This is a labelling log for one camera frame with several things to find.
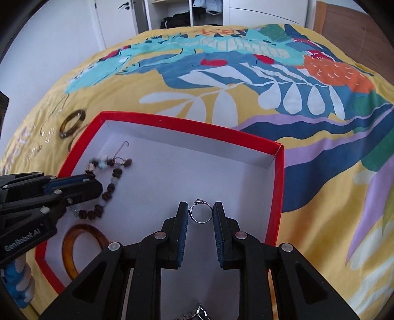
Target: white door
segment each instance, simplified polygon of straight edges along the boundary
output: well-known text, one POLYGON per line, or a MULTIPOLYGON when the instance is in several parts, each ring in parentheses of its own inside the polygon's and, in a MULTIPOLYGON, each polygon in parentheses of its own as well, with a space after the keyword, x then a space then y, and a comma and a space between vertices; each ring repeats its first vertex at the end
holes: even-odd
POLYGON ((138 34, 133 0, 95 0, 107 48, 138 34))

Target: light blue bead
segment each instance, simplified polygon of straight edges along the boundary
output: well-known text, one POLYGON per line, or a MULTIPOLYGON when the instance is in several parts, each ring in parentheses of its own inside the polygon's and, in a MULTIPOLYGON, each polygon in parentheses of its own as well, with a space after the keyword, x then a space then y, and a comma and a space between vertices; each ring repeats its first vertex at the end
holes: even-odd
POLYGON ((105 205, 107 204, 106 202, 105 202, 105 200, 100 196, 100 200, 98 201, 99 203, 99 205, 100 206, 102 206, 102 207, 105 207, 105 205))
POLYGON ((71 206, 69 206, 68 208, 69 208, 69 210, 72 212, 72 214, 73 214, 76 218, 78 218, 78 213, 79 213, 78 208, 77 208, 75 205, 71 205, 71 206))
POLYGON ((104 161, 99 162, 99 166, 100 169, 106 169, 108 167, 107 163, 105 163, 104 161))
POLYGON ((119 179, 117 177, 112 177, 111 182, 116 186, 119 182, 119 179))

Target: door handle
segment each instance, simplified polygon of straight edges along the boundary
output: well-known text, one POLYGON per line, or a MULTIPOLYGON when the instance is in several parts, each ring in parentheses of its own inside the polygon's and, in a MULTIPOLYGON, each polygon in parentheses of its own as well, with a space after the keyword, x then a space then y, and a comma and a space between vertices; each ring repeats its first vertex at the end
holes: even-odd
POLYGON ((129 3, 128 2, 125 2, 124 4, 122 4, 118 9, 120 9, 120 8, 122 8, 123 6, 128 6, 129 5, 129 3))

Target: bed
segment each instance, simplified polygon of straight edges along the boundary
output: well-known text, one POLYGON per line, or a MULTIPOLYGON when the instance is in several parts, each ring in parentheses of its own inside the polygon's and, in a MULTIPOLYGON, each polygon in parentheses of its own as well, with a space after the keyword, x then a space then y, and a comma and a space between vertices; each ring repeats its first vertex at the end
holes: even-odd
MULTIPOLYGON (((294 244, 362 320, 393 292, 394 87, 321 35, 292 25, 142 33, 61 78, 11 139, 2 174, 57 175, 101 111, 192 119, 285 148, 277 243, 294 244), (75 110, 82 130, 61 139, 75 110)), ((57 296, 35 260, 32 307, 57 296)))

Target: silver ring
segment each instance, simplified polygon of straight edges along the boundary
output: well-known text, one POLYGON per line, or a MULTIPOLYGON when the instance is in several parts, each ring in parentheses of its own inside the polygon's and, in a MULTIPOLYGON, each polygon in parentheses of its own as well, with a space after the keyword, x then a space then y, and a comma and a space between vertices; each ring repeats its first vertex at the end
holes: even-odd
POLYGON ((199 224, 204 224, 204 223, 207 223, 207 222, 211 221, 211 219, 214 217, 214 209, 209 205, 208 202, 206 202, 206 201, 204 201, 204 200, 201 200, 201 199, 197 199, 196 201, 194 201, 193 205, 189 208, 189 216, 191 217, 191 219, 192 219, 194 222, 197 222, 197 223, 199 223, 199 224), (192 215, 191 212, 193 211, 193 208, 194 208, 196 205, 206 205, 206 206, 209 207, 209 209, 211 209, 212 215, 211 215, 211 217, 210 217, 207 221, 201 222, 201 221, 197 221, 196 219, 194 219, 194 217, 193 217, 193 215, 192 215))

